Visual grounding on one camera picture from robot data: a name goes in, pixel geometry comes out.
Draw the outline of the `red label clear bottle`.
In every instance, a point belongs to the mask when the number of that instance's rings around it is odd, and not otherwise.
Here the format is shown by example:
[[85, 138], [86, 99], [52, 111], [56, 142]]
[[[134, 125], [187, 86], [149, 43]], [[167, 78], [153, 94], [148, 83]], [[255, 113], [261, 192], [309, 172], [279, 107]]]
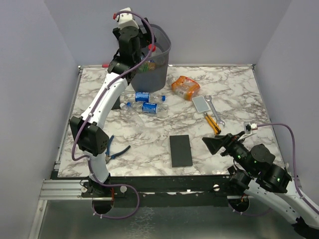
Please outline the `red label clear bottle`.
[[149, 50], [152, 51], [151, 56], [154, 57], [157, 55], [158, 51], [157, 51], [157, 47], [155, 45], [149, 45]]

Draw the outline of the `small orange juice bottle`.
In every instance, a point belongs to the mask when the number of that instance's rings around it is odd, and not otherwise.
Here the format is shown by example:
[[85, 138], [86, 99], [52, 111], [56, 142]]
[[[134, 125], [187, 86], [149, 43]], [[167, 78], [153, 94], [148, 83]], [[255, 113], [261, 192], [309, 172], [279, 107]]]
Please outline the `small orange juice bottle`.
[[151, 61], [147, 61], [145, 62], [141, 68], [140, 68], [140, 71], [141, 72], [148, 72], [148, 71], [153, 71], [156, 69], [156, 63], [154, 60], [151, 60]]

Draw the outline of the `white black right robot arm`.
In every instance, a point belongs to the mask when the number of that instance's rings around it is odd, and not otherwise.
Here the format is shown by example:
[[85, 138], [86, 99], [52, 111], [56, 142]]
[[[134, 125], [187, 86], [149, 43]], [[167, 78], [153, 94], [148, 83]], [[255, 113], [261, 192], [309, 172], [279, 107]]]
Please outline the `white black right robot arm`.
[[275, 156], [258, 144], [247, 149], [243, 141], [249, 134], [203, 137], [212, 155], [221, 148], [221, 156], [230, 156], [241, 167], [229, 169], [229, 189], [235, 195], [252, 196], [284, 217], [294, 230], [306, 239], [319, 237], [319, 207], [293, 181], [289, 172], [274, 164]]

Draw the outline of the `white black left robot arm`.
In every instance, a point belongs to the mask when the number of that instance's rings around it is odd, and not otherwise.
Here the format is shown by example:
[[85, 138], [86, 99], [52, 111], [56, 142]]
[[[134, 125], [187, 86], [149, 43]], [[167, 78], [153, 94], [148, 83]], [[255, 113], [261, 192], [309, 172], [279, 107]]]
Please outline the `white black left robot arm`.
[[90, 179], [94, 181], [93, 191], [98, 196], [106, 196], [110, 191], [107, 182], [110, 173], [107, 169], [104, 153], [109, 136], [103, 131], [106, 118], [136, 74], [138, 68], [147, 60], [142, 49], [154, 46], [155, 35], [151, 25], [145, 22], [145, 33], [139, 26], [115, 28], [119, 48], [109, 63], [105, 81], [90, 106], [80, 117], [70, 119], [70, 128], [74, 138], [72, 152], [78, 148], [83, 151], [81, 159], [88, 160]]

